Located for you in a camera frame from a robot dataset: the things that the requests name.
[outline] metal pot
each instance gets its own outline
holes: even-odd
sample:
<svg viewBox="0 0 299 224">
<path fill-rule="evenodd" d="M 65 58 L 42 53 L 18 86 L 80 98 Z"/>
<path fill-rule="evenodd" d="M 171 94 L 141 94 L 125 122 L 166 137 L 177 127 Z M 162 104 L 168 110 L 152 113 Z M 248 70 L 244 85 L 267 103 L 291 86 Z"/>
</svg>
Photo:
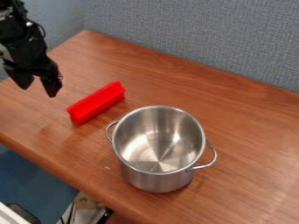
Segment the metal pot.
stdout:
<svg viewBox="0 0 299 224">
<path fill-rule="evenodd" d="M 110 138 L 108 132 L 114 124 Z M 168 106 L 133 110 L 106 126 L 106 139 L 130 184 L 152 193 L 168 193 L 185 186 L 193 170 L 211 166 L 217 159 L 207 141 L 213 159 L 193 166 L 205 146 L 203 128 L 189 113 Z"/>
</svg>

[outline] pot handle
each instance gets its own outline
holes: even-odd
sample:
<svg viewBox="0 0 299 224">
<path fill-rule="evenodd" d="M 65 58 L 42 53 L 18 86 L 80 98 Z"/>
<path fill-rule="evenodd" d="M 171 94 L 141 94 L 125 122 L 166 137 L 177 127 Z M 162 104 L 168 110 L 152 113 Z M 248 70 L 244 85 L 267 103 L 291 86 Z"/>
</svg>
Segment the pot handle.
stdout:
<svg viewBox="0 0 299 224">
<path fill-rule="evenodd" d="M 217 155 L 217 151 L 216 151 L 216 148 L 212 146 L 209 141 L 207 141 L 207 145 L 209 146 L 209 148 L 211 148 L 211 150 L 213 152 L 213 159 L 212 159 L 212 161 L 208 164 L 193 166 L 192 168 L 187 169 L 187 172 L 197 170 L 197 169 L 201 169 L 201 168 L 205 168 L 205 167 L 209 167 L 209 166 L 212 166 L 215 164 L 215 162 L 217 160 L 217 156 L 219 156 Z"/>
<path fill-rule="evenodd" d="M 112 137 L 108 135 L 109 129 L 112 128 L 113 125 L 117 124 L 118 121 L 113 121 L 108 126 L 106 126 L 106 140 L 112 143 Z"/>
</svg>

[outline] red block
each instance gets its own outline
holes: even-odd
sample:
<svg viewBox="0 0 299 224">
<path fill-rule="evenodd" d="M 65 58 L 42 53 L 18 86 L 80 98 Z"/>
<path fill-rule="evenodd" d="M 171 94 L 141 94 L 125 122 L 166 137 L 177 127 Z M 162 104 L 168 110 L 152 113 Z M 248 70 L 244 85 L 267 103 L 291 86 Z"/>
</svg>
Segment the red block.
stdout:
<svg viewBox="0 0 299 224">
<path fill-rule="evenodd" d="M 81 125 L 125 98 L 125 91 L 118 81 L 109 83 L 66 108 L 70 120 Z"/>
</svg>

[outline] wooden table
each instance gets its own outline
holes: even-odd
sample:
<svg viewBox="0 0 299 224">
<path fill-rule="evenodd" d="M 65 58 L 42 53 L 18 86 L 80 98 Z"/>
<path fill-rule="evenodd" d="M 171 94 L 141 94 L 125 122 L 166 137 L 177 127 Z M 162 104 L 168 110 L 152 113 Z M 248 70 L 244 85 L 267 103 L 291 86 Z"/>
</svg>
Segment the wooden table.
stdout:
<svg viewBox="0 0 299 224">
<path fill-rule="evenodd" d="M 0 83 L 1 143 L 136 223 L 297 223 L 299 94 L 92 31 L 50 57 L 64 75 L 56 98 L 37 80 L 26 91 Z M 77 127 L 65 108 L 116 80 L 125 99 Z M 104 134 L 153 104 L 191 112 L 219 149 L 217 163 L 166 194 L 126 183 Z"/>
</svg>

